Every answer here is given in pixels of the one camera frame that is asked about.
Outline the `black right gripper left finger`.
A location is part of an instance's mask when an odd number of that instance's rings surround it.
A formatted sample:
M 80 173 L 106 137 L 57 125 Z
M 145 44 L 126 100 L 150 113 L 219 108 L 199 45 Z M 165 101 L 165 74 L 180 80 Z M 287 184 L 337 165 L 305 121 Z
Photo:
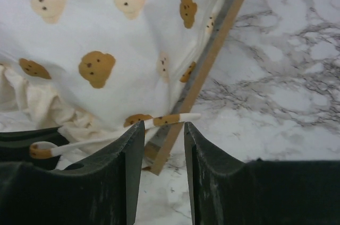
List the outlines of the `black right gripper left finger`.
M 145 126 L 63 170 L 1 162 L 1 224 L 134 224 Z

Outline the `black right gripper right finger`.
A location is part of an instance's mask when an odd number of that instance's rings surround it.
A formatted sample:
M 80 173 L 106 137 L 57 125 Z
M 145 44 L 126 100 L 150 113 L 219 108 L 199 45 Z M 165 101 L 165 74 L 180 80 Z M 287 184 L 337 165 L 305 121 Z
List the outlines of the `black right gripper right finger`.
M 184 125 L 193 224 L 339 224 L 339 161 L 242 162 Z

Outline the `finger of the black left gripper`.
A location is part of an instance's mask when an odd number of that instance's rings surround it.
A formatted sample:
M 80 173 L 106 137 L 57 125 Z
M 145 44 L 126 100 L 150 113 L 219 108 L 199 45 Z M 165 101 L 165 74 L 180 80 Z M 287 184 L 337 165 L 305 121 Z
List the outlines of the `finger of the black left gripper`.
M 29 146 L 39 141 L 52 142 L 57 146 L 68 144 L 68 140 L 57 130 L 55 127 L 35 131 L 1 132 L 1 162 L 25 161 L 45 170 L 55 169 L 59 156 L 45 160 L 33 159 L 29 154 Z

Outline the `wooden pet bed frame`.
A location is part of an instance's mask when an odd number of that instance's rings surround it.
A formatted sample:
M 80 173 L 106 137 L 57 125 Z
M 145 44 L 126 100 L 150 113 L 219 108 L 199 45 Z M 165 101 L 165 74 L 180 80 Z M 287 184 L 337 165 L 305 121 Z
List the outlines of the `wooden pet bed frame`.
M 231 2 L 225 17 L 223 18 L 219 31 L 209 47 L 205 60 L 201 63 L 200 67 L 197 66 L 195 69 L 195 79 L 188 90 L 188 94 L 183 100 L 180 107 L 180 113 L 188 113 L 192 109 L 196 98 L 198 97 L 198 94 L 218 56 L 218 53 L 220 52 L 224 41 L 235 22 L 243 2 L 244 0 L 233 0 Z M 172 125 L 169 128 L 169 132 L 166 135 L 163 145 L 159 149 L 153 148 L 151 144 L 147 144 L 145 146 L 144 156 L 152 161 L 152 164 L 148 168 L 145 167 L 146 171 L 157 176 L 161 173 L 182 127 L 183 123 Z

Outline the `large bear print cushion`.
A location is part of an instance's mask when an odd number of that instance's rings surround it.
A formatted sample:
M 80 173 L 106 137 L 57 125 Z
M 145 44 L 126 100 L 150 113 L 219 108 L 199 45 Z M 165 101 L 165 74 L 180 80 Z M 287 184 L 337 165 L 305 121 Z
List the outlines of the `large bear print cushion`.
M 199 114 L 172 112 L 224 0 L 1 0 L 1 112 L 94 153 L 143 121 L 146 137 Z

